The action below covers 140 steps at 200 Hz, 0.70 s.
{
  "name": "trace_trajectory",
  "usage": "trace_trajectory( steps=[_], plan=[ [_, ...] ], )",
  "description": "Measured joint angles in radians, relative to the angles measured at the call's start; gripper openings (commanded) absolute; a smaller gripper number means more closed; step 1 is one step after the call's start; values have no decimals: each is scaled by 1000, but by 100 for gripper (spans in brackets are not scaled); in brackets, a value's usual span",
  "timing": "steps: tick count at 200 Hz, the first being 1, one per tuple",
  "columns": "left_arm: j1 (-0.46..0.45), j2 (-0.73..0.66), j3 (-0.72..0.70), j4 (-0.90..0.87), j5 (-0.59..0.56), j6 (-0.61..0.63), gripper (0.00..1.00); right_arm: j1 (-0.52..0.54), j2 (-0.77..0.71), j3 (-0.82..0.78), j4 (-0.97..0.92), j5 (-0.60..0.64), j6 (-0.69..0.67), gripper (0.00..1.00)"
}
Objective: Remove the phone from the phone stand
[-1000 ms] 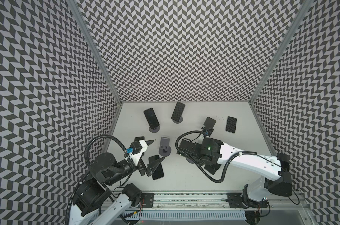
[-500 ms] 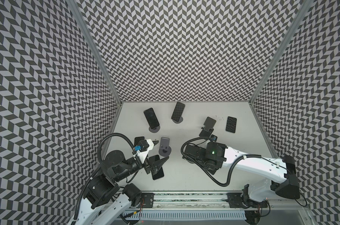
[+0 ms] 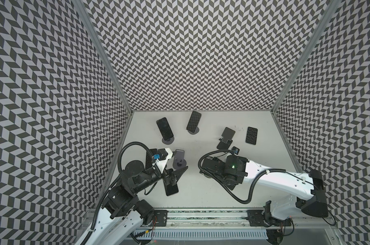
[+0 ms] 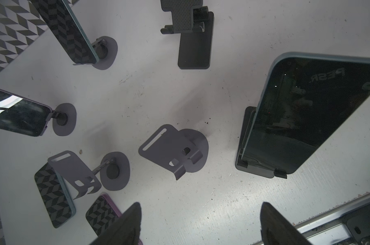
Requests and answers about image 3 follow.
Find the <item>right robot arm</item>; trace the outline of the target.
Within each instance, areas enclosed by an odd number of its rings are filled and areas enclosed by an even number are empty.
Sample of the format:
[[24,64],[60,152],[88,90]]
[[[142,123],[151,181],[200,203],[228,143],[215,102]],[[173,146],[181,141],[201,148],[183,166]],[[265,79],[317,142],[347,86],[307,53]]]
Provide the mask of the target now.
[[234,200],[250,204],[257,185],[288,193],[277,201],[269,200],[259,214],[264,227],[292,224],[292,216],[301,212],[326,220],[333,217],[328,209],[322,173],[294,173],[271,168],[238,156],[233,150],[216,150],[198,161],[200,173],[215,180]]

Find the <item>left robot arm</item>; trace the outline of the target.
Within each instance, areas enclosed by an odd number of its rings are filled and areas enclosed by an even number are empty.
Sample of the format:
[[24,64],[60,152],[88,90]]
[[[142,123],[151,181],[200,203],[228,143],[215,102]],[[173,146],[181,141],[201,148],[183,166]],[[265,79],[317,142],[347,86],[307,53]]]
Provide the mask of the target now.
[[[140,146],[152,162],[146,169],[139,160],[129,162],[122,168],[122,156],[131,146]],[[104,192],[94,211],[91,224],[76,242],[78,245],[119,245],[127,237],[138,245],[147,245],[148,240],[140,240],[142,234],[134,234],[141,226],[155,226],[157,218],[154,207],[146,200],[141,200],[138,193],[148,187],[154,187],[162,181],[167,196],[178,193],[177,183],[188,170],[167,169],[168,161],[175,156],[169,148],[158,149],[153,153],[145,144],[133,141],[126,144],[118,156],[119,175]]]

